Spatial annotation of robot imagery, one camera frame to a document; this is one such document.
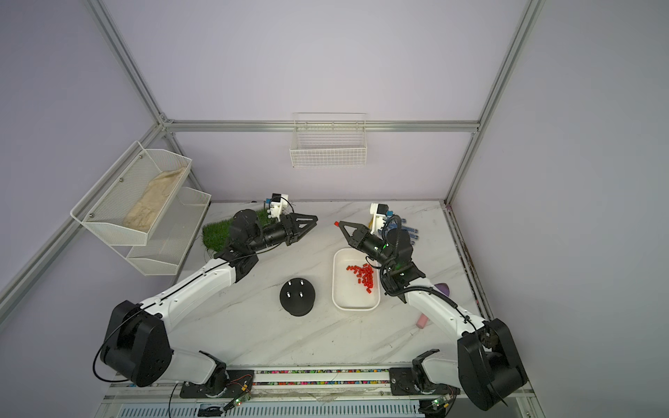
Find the black round screw base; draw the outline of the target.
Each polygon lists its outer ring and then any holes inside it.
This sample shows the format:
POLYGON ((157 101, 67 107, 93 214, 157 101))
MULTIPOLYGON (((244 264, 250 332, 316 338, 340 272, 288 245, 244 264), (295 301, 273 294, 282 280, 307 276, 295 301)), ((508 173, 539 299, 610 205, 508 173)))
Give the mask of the black round screw base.
POLYGON ((302 317, 313 309, 315 296, 315 288, 309 280, 293 278, 282 286, 280 304, 290 315, 302 317))

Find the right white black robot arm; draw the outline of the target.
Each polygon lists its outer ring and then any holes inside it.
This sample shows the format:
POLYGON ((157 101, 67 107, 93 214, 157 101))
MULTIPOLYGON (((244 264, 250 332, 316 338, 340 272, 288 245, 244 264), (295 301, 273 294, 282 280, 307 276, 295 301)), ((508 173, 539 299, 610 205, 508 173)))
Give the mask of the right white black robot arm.
POLYGON ((394 215, 380 234, 364 224, 336 222, 346 242, 374 261, 383 292, 417 309, 454 342, 418 355, 409 370, 411 389, 421 394, 447 389, 463 393, 487 411, 529 381, 509 327, 460 307, 427 278, 412 259, 409 234, 394 215))

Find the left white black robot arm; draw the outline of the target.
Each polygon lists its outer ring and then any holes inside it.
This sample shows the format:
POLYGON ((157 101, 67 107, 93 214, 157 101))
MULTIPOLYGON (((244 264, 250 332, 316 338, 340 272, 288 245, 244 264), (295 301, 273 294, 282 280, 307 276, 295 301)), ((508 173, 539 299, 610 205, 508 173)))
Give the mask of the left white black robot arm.
POLYGON ((260 254, 298 242, 317 222, 314 215, 290 212, 262 226, 253 210, 237 212, 226 246, 203 268, 141 303, 123 301, 113 309, 95 362, 140 388, 160 380, 181 381, 218 396, 231 383, 226 363, 204 351, 174 348, 169 335, 195 308, 246 277, 260 254))

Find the pile of red sleeves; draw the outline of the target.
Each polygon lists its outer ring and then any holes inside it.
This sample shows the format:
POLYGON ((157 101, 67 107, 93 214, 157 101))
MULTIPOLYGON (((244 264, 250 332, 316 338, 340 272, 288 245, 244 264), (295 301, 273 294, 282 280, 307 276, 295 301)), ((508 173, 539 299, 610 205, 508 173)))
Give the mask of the pile of red sleeves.
POLYGON ((346 267, 346 270, 350 273, 353 273, 357 278, 357 282, 363 286, 368 294, 372 294, 372 291, 375 286, 374 281, 374 268, 368 263, 363 264, 362 266, 349 265, 346 267))

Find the white plastic tray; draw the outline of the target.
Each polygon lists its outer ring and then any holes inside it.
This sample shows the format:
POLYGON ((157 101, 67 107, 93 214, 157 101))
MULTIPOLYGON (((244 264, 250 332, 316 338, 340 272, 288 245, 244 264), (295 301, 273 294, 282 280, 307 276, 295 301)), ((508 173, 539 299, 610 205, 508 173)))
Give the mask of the white plastic tray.
POLYGON ((357 282, 353 273, 346 270, 349 265, 362 266, 369 262, 366 256, 355 249, 343 248, 336 252, 333 260, 332 301, 341 311, 369 312, 376 309, 381 301, 381 284, 378 272, 374 268, 375 286, 372 294, 368 294, 357 282))

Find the blue dotted work glove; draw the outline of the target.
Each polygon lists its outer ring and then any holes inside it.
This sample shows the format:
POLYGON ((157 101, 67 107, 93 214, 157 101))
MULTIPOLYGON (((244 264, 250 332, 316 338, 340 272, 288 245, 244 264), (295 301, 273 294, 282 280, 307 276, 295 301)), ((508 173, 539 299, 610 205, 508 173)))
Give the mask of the blue dotted work glove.
POLYGON ((416 245, 416 242, 419 240, 418 230, 410 226, 403 226, 402 229, 408 232, 411 245, 416 245))

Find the green artificial grass mat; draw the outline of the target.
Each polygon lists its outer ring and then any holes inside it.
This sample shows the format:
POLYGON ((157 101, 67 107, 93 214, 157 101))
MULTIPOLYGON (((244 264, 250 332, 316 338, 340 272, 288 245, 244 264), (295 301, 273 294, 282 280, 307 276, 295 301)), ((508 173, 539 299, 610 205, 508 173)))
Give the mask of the green artificial grass mat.
POLYGON ((232 223, 233 217, 203 226, 201 240, 210 257, 214 257, 228 244, 229 229, 232 223))

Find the lower white mesh shelf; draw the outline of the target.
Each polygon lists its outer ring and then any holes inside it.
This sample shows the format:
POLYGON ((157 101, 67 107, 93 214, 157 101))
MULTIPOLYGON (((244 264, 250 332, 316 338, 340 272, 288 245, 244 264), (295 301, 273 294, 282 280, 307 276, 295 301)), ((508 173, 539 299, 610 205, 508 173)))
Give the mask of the lower white mesh shelf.
POLYGON ((124 259, 144 276, 177 275, 211 203, 211 195, 183 186, 145 246, 124 259))

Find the white mesh shelf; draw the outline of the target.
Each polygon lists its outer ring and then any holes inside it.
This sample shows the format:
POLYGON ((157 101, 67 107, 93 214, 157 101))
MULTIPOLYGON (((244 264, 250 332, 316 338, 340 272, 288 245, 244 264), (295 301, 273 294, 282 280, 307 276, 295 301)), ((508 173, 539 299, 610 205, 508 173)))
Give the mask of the white mesh shelf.
POLYGON ((145 246, 124 259, 144 276, 177 275, 211 203, 211 195, 183 186, 145 246))
POLYGON ((166 149, 145 148, 133 143, 73 209, 71 217, 110 247, 145 246, 166 214, 177 192, 191 172, 192 160, 166 149), (123 226, 123 220, 138 202, 150 180, 162 172, 185 170, 148 233, 123 226))

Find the beige cloth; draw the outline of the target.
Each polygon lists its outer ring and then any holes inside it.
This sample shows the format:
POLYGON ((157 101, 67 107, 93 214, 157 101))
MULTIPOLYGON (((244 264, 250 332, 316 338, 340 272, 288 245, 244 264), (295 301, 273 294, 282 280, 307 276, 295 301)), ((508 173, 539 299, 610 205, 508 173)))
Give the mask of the beige cloth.
POLYGON ((150 180, 141 198, 125 216, 123 226, 148 233, 184 170, 182 167, 162 172, 150 180))

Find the upper white mesh shelf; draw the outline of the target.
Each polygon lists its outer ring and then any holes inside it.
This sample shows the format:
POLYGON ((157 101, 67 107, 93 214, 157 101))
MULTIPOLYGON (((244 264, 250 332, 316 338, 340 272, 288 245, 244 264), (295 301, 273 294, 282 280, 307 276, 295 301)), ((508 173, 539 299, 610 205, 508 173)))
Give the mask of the upper white mesh shelf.
POLYGON ((73 209, 71 217, 110 247, 145 246, 166 214, 177 192, 191 172, 192 160, 166 149, 145 148, 133 143, 73 209), (185 170, 148 233, 123 226, 123 220, 138 202, 150 180, 162 172, 185 170))

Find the pink purple handled tool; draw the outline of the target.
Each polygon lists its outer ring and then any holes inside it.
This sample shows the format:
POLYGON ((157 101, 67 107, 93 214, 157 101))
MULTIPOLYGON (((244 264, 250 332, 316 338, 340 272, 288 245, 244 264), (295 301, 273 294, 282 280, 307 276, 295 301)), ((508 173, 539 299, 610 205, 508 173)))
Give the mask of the pink purple handled tool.
POLYGON ((455 316, 451 313, 452 306, 439 296, 420 291, 412 293, 412 306, 421 312, 416 322, 419 329, 424 329, 429 323, 434 323, 444 332, 451 331, 455 316))

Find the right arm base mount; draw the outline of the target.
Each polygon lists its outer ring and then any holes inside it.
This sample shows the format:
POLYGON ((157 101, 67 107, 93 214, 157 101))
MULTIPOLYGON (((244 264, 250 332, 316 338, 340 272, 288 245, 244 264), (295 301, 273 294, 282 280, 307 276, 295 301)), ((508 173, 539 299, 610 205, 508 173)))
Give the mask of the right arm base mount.
POLYGON ((392 395, 459 395, 456 362, 445 359, 439 349, 431 349, 418 355, 410 367, 391 367, 390 391, 392 395), (428 370, 437 377, 447 377, 456 386, 433 380, 428 370))

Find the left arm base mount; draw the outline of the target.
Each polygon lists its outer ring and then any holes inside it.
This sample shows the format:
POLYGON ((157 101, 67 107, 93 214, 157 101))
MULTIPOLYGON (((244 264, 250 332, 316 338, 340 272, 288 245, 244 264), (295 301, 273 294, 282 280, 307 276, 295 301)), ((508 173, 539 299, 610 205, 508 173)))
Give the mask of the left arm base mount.
POLYGON ((225 362, 200 351, 215 363, 214 372, 203 384, 186 382, 179 392, 182 399, 231 398, 237 399, 253 388, 255 372, 252 369, 229 370, 225 362))

